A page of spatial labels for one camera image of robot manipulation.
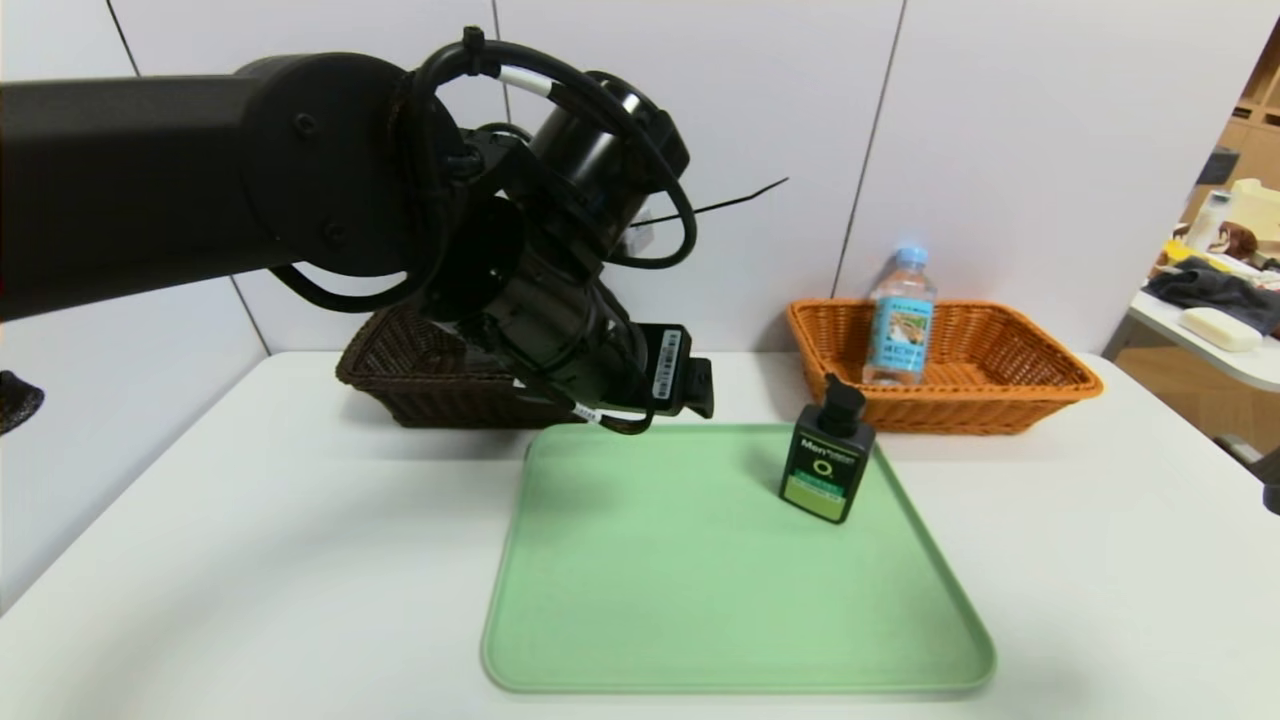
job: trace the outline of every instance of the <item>white wall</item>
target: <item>white wall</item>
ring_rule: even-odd
[[[643,90],[676,120],[694,205],[764,197],[701,215],[699,243],[659,272],[612,268],[636,320],[689,325],[695,350],[794,347],[786,304],[827,297],[884,81],[900,0],[499,0],[503,40]],[[512,91],[536,129],[549,105]],[[669,209],[655,201],[662,214]],[[678,223],[649,255],[669,252]]]
[[[838,295],[905,238],[947,297],[1101,350],[1176,222],[1276,0],[908,0]]]
[[[102,0],[5,0],[3,78],[129,76]],[[228,279],[0,327],[0,368],[45,389],[0,441],[0,611],[266,356]]]
[[[352,51],[415,68],[475,24],[495,37],[489,0],[115,0],[138,70],[155,74],[232,73],[251,60],[298,53]],[[442,92],[466,127],[507,119],[502,86],[462,78]],[[303,266],[335,292],[370,295],[390,278],[347,278]],[[307,304],[266,270],[237,275],[271,352],[340,350],[366,315]]]

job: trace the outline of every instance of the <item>white label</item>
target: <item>white label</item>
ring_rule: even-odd
[[[581,402],[573,405],[573,414],[586,420],[588,423],[594,423],[596,425],[600,424],[600,418],[603,418],[603,415],[600,415],[599,411],[591,410],[590,407],[582,405]]]
[[[680,359],[680,331],[662,333],[662,347],[658,350],[658,372],[653,375],[653,396],[655,400],[671,400],[671,386],[676,383],[676,360]]]
[[[641,208],[631,222],[643,223],[652,219],[653,213],[649,211],[649,208]],[[653,243],[653,225],[640,225],[639,228],[628,227],[622,231],[622,250],[627,258],[639,258],[640,254],[644,252],[644,249]]]

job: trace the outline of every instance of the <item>table surface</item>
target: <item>table surface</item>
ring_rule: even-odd
[[[797,356],[710,357],[718,421],[797,416]],[[997,647],[946,697],[499,691],[480,637],[532,434],[398,428],[337,360],[264,361],[0,618],[0,717],[1274,717],[1280,518],[1101,359],[1101,397],[1023,436],[882,437]]]
[[[1219,370],[1258,389],[1280,392],[1280,340],[1262,338],[1249,352],[1228,352],[1178,324],[1183,314],[1176,307],[1139,291],[1129,305],[1129,315],[1166,338],[1208,360]]]

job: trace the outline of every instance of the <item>wicker basket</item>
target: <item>wicker basket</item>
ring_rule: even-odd
[[[521,398],[512,377],[408,305],[374,313],[342,354],[338,379],[376,397],[406,428],[545,428],[580,421]]]
[[[815,400],[826,375],[856,384],[865,420],[900,433],[1014,434],[1102,392],[1102,382],[1021,314],[991,302],[938,302],[919,386],[861,384],[876,305],[805,300],[787,310]]]

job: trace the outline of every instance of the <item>soap bar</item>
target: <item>soap bar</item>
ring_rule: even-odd
[[[1178,322],[1228,352],[1247,352],[1262,345],[1262,333],[1213,307],[1184,310]]]

